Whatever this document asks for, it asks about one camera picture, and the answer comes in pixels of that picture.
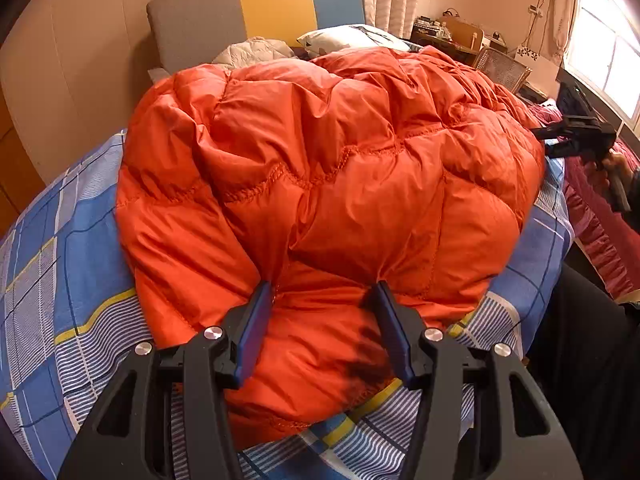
white pillow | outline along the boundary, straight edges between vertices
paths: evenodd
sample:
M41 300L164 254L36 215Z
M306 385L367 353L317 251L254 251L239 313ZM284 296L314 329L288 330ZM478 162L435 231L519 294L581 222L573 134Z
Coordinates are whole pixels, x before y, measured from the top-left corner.
M404 41L370 25L341 25L313 30L300 36L298 43L305 47L311 59L348 47L388 46L402 52L409 51Z

human hand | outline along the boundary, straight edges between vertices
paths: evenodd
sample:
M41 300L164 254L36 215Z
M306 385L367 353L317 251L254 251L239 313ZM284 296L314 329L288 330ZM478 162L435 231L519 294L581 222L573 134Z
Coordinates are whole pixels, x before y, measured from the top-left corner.
M606 197L610 186L609 173L614 172L620 178L622 186L625 188L625 193L628 194L634 172L629 167L626 157L622 153L609 150L609 155L602 160L602 165L604 169L599 170L595 162L584 164L584 173L587 176L587 181L596 193Z

pillow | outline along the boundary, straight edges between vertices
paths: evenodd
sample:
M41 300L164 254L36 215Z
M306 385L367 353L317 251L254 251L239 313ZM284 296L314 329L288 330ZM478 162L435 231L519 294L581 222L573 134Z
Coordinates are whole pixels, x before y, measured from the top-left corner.
M370 25L341 25L313 30L300 36L298 43L305 47L312 59L348 47L388 46L403 52L409 51L404 41Z
M255 36L242 43L229 45L216 56L212 63L233 70L255 65L262 61L272 61L286 57L295 57L295 55L284 41L265 40L260 36Z

orange down jacket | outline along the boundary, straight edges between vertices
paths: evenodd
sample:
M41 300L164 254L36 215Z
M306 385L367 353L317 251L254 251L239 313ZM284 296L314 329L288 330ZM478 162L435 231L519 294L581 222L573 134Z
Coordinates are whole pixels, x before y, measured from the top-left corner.
M116 218L150 330L188 341L276 290L238 449L297 433L392 377L364 293L429 326L473 310L542 182L523 104L435 49L343 50L154 86L129 126Z

wooden desk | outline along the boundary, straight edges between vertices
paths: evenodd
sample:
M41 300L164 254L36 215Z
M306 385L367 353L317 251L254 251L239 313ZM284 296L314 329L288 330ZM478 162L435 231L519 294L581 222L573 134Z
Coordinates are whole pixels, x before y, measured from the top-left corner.
M444 52L451 59L464 63L465 65L472 66L476 60L476 56L480 52L479 50L471 50L469 47L458 45L447 40L440 40L434 36L423 34L417 30L413 30L411 33L412 43L417 43L422 46L431 45Z

